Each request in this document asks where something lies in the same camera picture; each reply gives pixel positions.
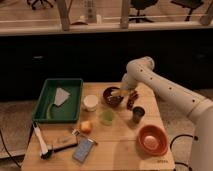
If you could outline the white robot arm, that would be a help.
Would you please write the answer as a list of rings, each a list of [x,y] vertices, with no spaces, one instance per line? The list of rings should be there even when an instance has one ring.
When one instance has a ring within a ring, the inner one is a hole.
[[[149,56],[129,61],[122,78],[122,95],[144,83],[179,109],[195,124],[189,170],[213,171],[213,100],[154,73],[154,66]]]

